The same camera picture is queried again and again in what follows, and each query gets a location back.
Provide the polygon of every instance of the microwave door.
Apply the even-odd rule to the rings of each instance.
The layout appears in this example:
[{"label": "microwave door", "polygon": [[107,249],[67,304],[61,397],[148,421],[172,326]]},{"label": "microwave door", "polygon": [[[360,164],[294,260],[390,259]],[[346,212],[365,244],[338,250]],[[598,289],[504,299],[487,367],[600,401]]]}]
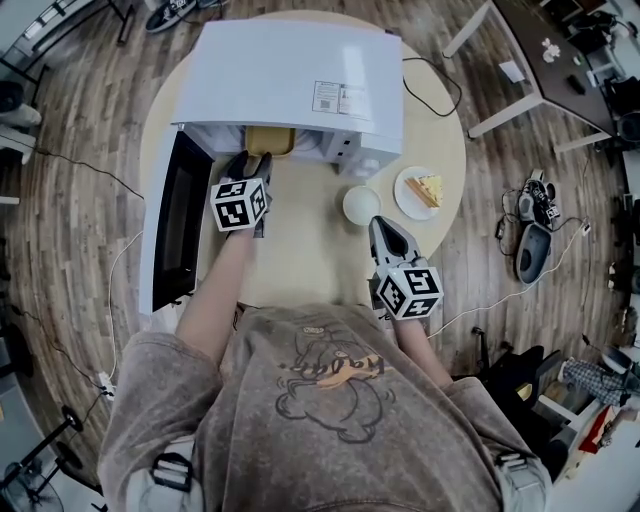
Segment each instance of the microwave door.
[{"label": "microwave door", "polygon": [[213,158],[170,126],[145,198],[139,310],[151,314],[194,290]]}]

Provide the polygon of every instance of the wooden table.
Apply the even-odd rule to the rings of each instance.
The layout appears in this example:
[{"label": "wooden table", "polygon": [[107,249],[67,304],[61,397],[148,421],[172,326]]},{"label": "wooden table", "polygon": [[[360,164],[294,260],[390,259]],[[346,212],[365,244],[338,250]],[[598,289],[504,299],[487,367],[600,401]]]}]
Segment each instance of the wooden table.
[{"label": "wooden table", "polygon": [[[285,11],[265,18],[345,24],[381,30],[340,14],[316,11]],[[404,57],[417,54],[404,45]],[[169,125],[187,57],[173,70],[158,92],[142,134],[140,182],[145,193],[162,133]],[[453,102],[437,74],[423,62],[405,63],[409,86],[436,110],[453,108]],[[447,234],[458,211],[464,189],[466,157],[464,136],[457,113],[441,119],[408,93],[404,97],[403,156],[367,183],[382,198],[382,214],[399,222],[417,239],[429,257]],[[212,183],[227,159],[214,164]],[[406,167],[420,165],[443,178],[444,205],[431,220],[416,222],[406,217],[393,197],[396,176]],[[266,217],[266,237],[258,240],[254,262],[249,266],[241,301],[256,306],[296,306],[309,302],[370,303],[367,279],[374,270],[366,228],[349,223],[342,213],[342,198],[358,184],[336,175],[330,165],[276,160]],[[198,279],[204,278],[223,237],[217,232],[213,212],[207,206],[198,254]]]},{"label": "wooden table", "polygon": [[[556,153],[616,135],[615,125],[602,92],[598,88],[591,88],[587,79],[586,73],[590,69],[588,64],[585,62],[577,65],[573,61],[577,56],[585,61],[582,54],[552,27],[523,8],[514,5],[510,0],[489,0],[482,5],[451,40],[442,54],[451,58],[490,12],[497,18],[498,24],[515,50],[524,74],[533,86],[533,92],[471,128],[469,137],[480,137],[542,103],[576,116],[598,130],[594,135],[555,146]],[[542,41],[547,38],[560,48],[560,56],[553,63],[547,63],[542,58],[544,52]],[[567,78],[570,75],[576,76],[581,82],[586,90],[584,95],[578,94],[569,85]]]}]

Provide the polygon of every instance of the backpack strap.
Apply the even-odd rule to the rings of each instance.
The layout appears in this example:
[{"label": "backpack strap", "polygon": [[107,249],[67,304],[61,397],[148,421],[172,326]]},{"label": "backpack strap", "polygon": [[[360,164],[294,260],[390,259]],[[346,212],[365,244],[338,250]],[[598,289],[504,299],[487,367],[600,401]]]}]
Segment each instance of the backpack strap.
[{"label": "backpack strap", "polygon": [[505,453],[496,457],[495,468],[505,512],[548,510],[552,483],[540,459]]},{"label": "backpack strap", "polygon": [[156,457],[151,469],[129,479],[127,511],[202,512],[202,488],[193,477],[193,435],[179,437]]}]

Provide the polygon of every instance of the power strip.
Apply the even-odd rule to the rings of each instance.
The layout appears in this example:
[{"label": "power strip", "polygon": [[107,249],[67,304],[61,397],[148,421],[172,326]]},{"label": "power strip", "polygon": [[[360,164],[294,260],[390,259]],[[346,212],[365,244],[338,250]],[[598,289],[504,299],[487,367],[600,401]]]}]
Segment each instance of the power strip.
[{"label": "power strip", "polygon": [[107,372],[100,372],[98,374],[98,378],[100,379],[100,385],[104,390],[104,396],[107,397],[107,400],[113,402],[116,396],[116,387],[111,383],[111,379],[107,375]]}]

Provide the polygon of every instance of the cartoon print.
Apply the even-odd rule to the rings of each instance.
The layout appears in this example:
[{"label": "cartoon print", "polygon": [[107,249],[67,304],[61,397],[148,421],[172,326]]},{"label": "cartoon print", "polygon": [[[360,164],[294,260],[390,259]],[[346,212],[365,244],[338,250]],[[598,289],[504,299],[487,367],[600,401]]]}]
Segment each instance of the cartoon print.
[{"label": "cartoon print", "polygon": [[381,389],[380,377],[391,370],[384,359],[339,324],[304,328],[295,346],[293,364],[279,365],[289,378],[278,379],[286,390],[276,400],[278,414],[312,421],[346,443],[371,441],[385,402],[395,402],[392,390]]}]

